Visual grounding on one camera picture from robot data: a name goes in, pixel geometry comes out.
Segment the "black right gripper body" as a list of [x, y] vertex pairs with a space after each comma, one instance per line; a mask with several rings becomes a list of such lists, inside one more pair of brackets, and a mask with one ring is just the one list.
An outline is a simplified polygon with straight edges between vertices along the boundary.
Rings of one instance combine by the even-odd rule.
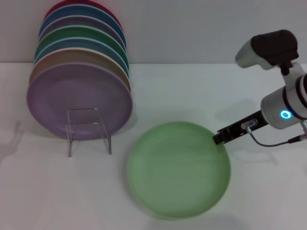
[[260, 129], [268, 125], [267, 121], [264, 119], [261, 110], [229, 125], [217, 131], [217, 133], [223, 134], [225, 138], [225, 143], [237, 139], [248, 132], [246, 131], [247, 126], [250, 127], [252, 131]]

